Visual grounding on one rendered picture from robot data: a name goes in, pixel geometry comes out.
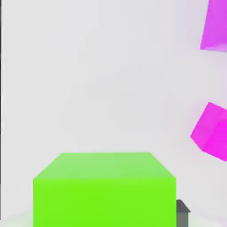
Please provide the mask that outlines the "small green cube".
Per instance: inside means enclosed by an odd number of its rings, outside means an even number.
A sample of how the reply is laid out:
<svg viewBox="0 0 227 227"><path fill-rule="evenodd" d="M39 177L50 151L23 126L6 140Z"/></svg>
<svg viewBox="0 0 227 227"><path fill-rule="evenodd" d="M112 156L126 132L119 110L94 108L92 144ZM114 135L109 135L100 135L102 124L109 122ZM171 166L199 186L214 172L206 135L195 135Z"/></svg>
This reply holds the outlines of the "small green cube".
<svg viewBox="0 0 227 227"><path fill-rule="evenodd" d="M176 178L151 153L62 153L33 180L33 227L176 227Z"/></svg>

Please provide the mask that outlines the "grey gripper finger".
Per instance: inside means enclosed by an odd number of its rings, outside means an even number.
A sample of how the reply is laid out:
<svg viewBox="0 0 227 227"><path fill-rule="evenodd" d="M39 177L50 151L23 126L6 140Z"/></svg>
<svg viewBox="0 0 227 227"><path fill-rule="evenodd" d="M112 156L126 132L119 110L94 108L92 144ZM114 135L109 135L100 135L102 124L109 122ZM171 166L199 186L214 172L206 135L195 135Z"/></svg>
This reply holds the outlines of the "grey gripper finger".
<svg viewBox="0 0 227 227"><path fill-rule="evenodd" d="M225 227L225 220L193 213L182 200L176 200L176 227Z"/></svg>

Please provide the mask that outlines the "small violet cube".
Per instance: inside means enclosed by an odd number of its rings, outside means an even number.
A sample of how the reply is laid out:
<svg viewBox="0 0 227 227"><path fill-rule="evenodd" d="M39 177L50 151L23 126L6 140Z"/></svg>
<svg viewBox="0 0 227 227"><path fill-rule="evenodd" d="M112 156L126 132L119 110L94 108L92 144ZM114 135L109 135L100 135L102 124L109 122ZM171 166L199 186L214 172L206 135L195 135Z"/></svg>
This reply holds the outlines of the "small violet cube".
<svg viewBox="0 0 227 227"><path fill-rule="evenodd" d="M227 0L209 0L200 49L227 52Z"/></svg>

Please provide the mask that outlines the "small magenta cube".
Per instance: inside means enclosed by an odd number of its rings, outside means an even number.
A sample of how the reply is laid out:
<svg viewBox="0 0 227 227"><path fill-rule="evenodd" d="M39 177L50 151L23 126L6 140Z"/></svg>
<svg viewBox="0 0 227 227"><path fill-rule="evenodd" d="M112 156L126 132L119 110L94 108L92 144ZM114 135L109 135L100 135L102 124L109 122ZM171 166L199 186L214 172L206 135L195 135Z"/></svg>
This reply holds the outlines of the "small magenta cube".
<svg viewBox="0 0 227 227"><path fill-rule="evenodd" d="M209 102L190 138L203 152L227 162L227 109Z"/></svg>

